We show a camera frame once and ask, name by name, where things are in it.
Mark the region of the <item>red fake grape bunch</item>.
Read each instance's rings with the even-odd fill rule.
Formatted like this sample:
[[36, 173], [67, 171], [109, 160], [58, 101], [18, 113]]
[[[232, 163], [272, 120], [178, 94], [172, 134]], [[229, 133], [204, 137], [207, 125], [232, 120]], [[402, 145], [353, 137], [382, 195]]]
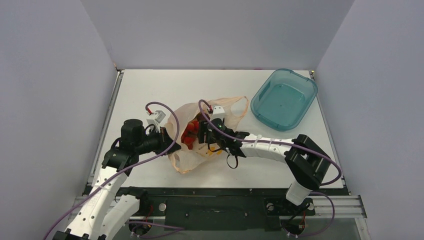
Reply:
[[198, 138], [199, 129], [200, 114], [197, 114], [192, 120], [188, 122], [181, 136], [181, 142], [185, 144], [189, 150], [192, 150], [194, 147], [194, 142]]

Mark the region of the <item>orange translucent plastic bag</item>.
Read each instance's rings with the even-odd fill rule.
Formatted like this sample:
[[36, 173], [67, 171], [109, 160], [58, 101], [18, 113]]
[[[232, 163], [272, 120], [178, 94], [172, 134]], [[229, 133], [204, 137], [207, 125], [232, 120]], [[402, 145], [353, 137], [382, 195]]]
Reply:
[[[247, 114], [250, 102], [246, 96], [236, 96], [208, 100], [207, 104], [211, 107], [222, 107], [225, 112], [225, 126], [236, 130], [240, 121]], [[177, 122], [179, 122], [176, 144], [180, 145], [181, 149], [169, 154], [168, 159], [175, 170], [181, 174], [188, 173], [202, 163], [224, 155], [224, 151], [220, 150], [216, 143], [199, 142], [201, 122], [205, 120], [201, 111], [208, 117], [211, 116], [208, 113], [210, 108], [207, 104], [202, 103], [201, 108], [194, 102], [184, 104], [174, 111], [176, 117], [171, 114], [164, 125], [169, 137], [173, 140], [177, 135]]]

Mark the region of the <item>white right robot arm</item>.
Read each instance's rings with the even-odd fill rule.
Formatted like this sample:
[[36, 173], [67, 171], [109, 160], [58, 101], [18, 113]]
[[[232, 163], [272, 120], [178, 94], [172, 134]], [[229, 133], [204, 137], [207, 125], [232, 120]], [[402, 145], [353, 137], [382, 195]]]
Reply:
[[218, 118], [212, 123], [199, 123], [198, 141], [207, 146], [216, 144], [235, 159], [258, 157], [286, 163], [294, 176], [282, 199], [282, 207], [289, 214], [296, 213], [306, 197], [322, 186], [331, 165], [329, 156], [307, 135], [300, 134], [292, 140], [266, 138], [233, 131]]

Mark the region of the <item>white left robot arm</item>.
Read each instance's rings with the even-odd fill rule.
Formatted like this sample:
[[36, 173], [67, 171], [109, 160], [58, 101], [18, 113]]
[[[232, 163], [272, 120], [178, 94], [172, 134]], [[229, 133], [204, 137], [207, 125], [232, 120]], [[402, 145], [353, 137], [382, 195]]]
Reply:
[[106, 152], [98, 176], [89, 195], [72, 207], [65, 217], [78, 210], [65, 230], [58, 230], [55, 240], [111, 240], [133, 215], [143, 215], [149, 209], [147, 192], [137, 187], [127, 188], [114, 207], [111, 203], [134, 167], [142, 164], [140, 155], [154, 153], [152, 161], [177, 150], [178, 137], [171, 138], [158, 124], [146, 131], [139, 119], [125, 120], [118, 137]]

